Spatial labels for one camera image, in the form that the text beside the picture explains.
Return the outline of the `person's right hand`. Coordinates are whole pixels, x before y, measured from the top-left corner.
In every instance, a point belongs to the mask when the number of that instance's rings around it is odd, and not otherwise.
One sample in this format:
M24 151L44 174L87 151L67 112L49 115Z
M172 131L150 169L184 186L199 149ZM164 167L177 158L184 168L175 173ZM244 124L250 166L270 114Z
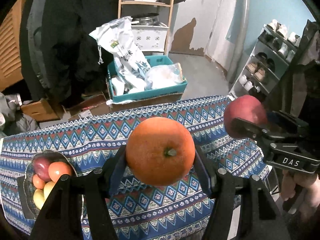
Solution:
M302 221L309 220L319 209L319 175L306 174L301 172L290 172L283 170L283 179L281 182L280 196L283 201L295 197L298 191L296 186L302 188L302 202L299 206L300 217Z

